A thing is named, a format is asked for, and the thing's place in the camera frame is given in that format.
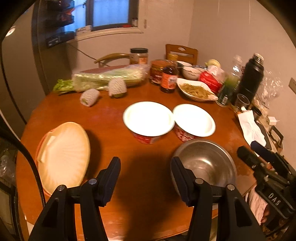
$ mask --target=table top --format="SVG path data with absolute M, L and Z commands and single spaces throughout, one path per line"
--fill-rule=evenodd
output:
M 102 72 L 102 68 L 86 72 Z M 109 240 L 154 240 L 182 233 L 189 227 L 193 210 L 182 202 L 170 176 L 170 159 L 183 142 L 170 131 L 154 144 L 139 143 L 122 119 L 124 110 L 133 103 L 153 101 L 170 110 L 182 103 L 203 108 L 216 123 L 215 133 L 206 139 L 224 147 L 233 158 L 240 193 L 244 195 L 255 184 L 252 170 L 236 154 L 237 148 L 247 146 L 247 142 L 231 108 L 222 108 L 215 102 L 195 102 L 179 89 L 171 94 L 163 93 L 147 81 L 129 88 L 127 95 L 120 99 L 110 98 L 107 91 L 100 94 L 94 106 L 86 107 L 79 102 L 80 93 L 60 96 L 50 93 L 32 112 L 21 141 L 34 157 L 39 141 L 47 132 L 73 121 L 86 130 L 91 145 L 84 181 L 96 177 L 113 156 L 121 159 L 121 172 L 112 199 L 100 208 Z M 42 205 L 33 172 L 22 154 L 17 157 L 16 177 L 23 212 L 28 222 L 35 223 Z M 78 204 L 75 219 L 77 238 L 84 240 Z

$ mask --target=wooden chair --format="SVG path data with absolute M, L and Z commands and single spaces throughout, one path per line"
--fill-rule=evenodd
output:
M 182 45 L 166 44 L 165 50 L 166 50 L 166 59 L 168 58 L 168 54 L 171 52 L 174 52 L 176 54 L 182 53 L 184 55 L 178 54 L 179 56 L 178 60 L 193 64 L 193 65 L 196 65 L 197 63 L 197 56 L 198 56 L 197 49 L 192 49 Z
M 116 59 L 121 59 L 121 58 L 129 58 L 129 54 L 128 53 L 112 53 L 112 54 L 108 54 L 104 57 L 101 57 L 99 59 L 97 59 L 96 61 L 94 61 L 94 63 L 99 63 L 99 68 L 101 67 L 105 67 L 108 66 L 107 63 L 111 62 L 113 60 Z

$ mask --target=metal basin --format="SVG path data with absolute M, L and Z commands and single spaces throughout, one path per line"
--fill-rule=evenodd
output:
M 231 156 L 212 141 L 187 141 L 176 150 L 174 156 L 178 156 L 184 167 L 191 169 L 196 178 L 202 178 L 211 185 L 225 187 L 229 183 L 236 183 L 237 170 Z M 174 178 L 173 183 L 178 192 Z

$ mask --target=window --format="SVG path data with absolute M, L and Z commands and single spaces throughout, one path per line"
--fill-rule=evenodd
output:
M 72 12 L 74 23 L 65 26 L 65 31 L 92 25 L 93 31 L 119 28 L 132 24 L 138 18 L 139 0 L 74 0 Z

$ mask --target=red package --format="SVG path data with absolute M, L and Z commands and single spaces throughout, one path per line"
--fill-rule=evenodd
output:
M 210 90 L 214 92 L 214 94 L 217 94 L 222 87 L 222 84 L 219 83 L 214 76 L 206 71 L 200 74 L 199 81 L 204 82 L 210 88 Z

